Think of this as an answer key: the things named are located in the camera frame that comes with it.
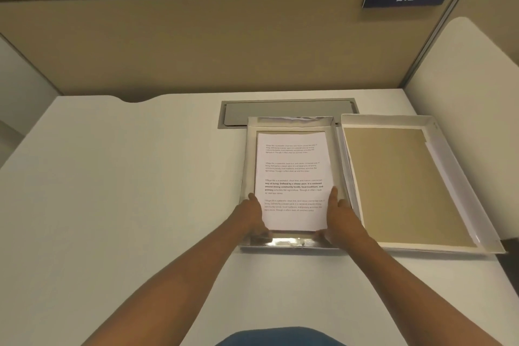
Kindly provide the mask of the person's right hand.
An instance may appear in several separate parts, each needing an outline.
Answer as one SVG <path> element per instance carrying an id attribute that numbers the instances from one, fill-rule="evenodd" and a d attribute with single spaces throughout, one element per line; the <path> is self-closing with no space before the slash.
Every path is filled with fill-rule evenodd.
<path id="1" fill-rule="evenodd" d="M 328 197 L 326 212 L 327 227 L 333 233 L 331 245 L 351 252 L 370 240 L 360 219 L 345 199 L 338 199 L 338 189 L 334 186 Z"/>

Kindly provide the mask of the person's left hand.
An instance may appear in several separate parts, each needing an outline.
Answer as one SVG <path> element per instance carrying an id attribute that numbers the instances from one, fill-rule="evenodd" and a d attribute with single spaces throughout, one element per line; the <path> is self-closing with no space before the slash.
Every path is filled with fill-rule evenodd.
<path id="1" fill-rule="evenodd" d="M 254 193 L 249 193 L 247 198 L 237 205 L 236 211 L 238 219 L 245 227 L 245 236 L 255 238 L 255 227 L 257 225 L 265 225 L 262 207 L 258 198 L 256 198 Z"/>

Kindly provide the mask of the white printed paper sheet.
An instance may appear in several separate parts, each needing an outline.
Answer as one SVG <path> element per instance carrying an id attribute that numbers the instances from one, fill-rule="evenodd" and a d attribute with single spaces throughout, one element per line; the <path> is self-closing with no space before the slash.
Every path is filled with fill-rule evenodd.
<path id="1" fill-rule="evenodd" d="M 257 134 L 254 194 L 269 230 L 324 229 L 333 186 L 325 132 Z"/>

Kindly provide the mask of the person's left forearm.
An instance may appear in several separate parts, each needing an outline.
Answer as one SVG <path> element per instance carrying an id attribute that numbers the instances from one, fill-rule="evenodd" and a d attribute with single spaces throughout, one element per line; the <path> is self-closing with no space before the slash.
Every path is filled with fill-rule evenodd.
<path id="1" fill-rule="evenodd" d="M 152 276 L 82 346 L 179 346 L 245 237 L 237 214 Z"/>

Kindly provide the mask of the person's right forearm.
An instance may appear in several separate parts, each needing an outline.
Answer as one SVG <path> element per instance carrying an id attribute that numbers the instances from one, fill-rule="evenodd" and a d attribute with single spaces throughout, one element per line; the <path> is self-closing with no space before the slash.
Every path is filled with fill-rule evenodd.
<path id="1" fill-rule="evenodd" d="M 408 346 L 447 346 L 445 328 L 437 317 L 445 308 L 445 300 L 372 238 L 348 240 L 347 251 L 376 290 Z"/>

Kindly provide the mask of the silver-lined shallow box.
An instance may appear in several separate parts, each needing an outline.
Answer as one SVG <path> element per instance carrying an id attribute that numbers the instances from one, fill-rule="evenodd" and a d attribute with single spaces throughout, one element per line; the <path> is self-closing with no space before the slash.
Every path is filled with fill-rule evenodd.
<path id="1" fill-rule="evenodd" d="M 254 193 L 256 140 L 259 132 L 317 132 L 326 133 L 328 150 L 332 166 L 334 186 L 338 189 L 338 198 L 350 204 L 352 176 L 348 157 L 345 154 L 345 141 L 340 135 L 334 117 L 250 117 L 247 125 L 243 175 L 240 199 Z M 343 256 L 345 253 L 333 245 L 314 240 L 314 232 L 271 231 L 272 239 L 246 237 L 239 246 L 241 252 Z"/>

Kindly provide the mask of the brown cardboard sheet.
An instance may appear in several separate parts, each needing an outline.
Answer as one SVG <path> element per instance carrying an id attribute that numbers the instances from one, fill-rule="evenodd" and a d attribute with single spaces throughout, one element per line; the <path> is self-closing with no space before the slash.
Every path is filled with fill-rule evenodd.
<path id="1" fill-rule="evenodd" d="M 381 244 L 476 248 L 417 128 L 345 127 L 360 212 Z"/>

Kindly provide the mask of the person's blue clothing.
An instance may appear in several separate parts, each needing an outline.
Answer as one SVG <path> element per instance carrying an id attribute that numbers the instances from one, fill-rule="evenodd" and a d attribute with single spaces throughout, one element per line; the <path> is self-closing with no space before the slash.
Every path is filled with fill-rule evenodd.
<path id="1" fill-rule="evenodd" d="M 307 327 L 238 331 L 216 346 L 346 346 L 327 334 Z"/>

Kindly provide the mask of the white shallow box lid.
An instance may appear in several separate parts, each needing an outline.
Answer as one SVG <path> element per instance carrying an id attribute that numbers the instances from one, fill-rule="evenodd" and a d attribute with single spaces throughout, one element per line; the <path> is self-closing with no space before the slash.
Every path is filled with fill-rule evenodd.
<path id="1" fill-rule="evenodd" d="M 445 139 L 437 121 L 428 115 L 369 115 L 369 114 L 342 114 L 340 135 L 345 141 L 345 154 L 348 157 L 352 176 L 350 203 L 355 214 L 364 221 L 360 212 L 360 199 L 356 188 L 353 166 L 344 136 L 345 127 L 383 127 L 383 128 L 417 128 L 425 135 L 426 146 L 432 159 L 441 174 L 445 185 L 462 216 L 465 226 L 477 244 L 476 248 L 441 248 L 438 246 L 423 245 L 393 245 L 381 244 L 385 249 L 399 251 L 431 251 L 461 255 L 500 255 L 505 253 L 503 244 L 485 212 L 469 180 L 459 165 L 454 153 Z"/>

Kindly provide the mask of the beige cubicle partition panel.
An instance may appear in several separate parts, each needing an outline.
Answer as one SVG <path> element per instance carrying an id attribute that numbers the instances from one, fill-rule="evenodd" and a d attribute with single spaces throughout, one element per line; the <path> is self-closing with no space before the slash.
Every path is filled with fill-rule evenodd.
<path id="1" fill-rule="evenodd" d="M 0 34 L 64 95 L 397 88 L 451 1 L 0 0 Z"/>

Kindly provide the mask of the white side partition panel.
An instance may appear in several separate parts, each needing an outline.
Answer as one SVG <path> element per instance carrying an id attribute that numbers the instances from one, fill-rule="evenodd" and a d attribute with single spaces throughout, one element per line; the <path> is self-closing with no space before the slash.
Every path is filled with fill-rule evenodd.
<path id="1" fill-rule="evenodd" d="M 405 93 L 417 113 L 438 121 L 499 238 L 519 238 L 519 66 L 457 17 Z"/>

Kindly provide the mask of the grey metal partition post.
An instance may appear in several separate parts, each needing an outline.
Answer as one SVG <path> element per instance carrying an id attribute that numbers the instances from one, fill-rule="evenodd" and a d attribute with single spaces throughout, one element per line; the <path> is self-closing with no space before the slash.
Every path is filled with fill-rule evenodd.
<path id="1" fill-rule="evenodd" d="M 398 86 L 400 89 L 405 89 L 407 87 L 408 83 L 410 82 L 410 80 L 416 73 L 417 69 L 421 65 L 422 61 L 424 60 L 424 58 L 430 51 L 433 43 L 436 41 L 438 35 L 442 31 L 446 21 L 448 20 L 449 16 L 451 15 L 452 11 L 454 10 L 454 8 L 458 4 L 458 2 L 459 2 L 459 0 L 447 0 L 446 8 L 440 15 L 437 24 L 433 28 L 431 34 L 425 41 L 425 43 L 424 43 L 423 47 L 421 48 L 421 50 L 419 51 L 417 57 L 415 58 L 415 60 L 411 64 L 410 68 L 408 69 L 407 73 L 405 74 L 404 78 L 400 82 L 400 84 Z"/>

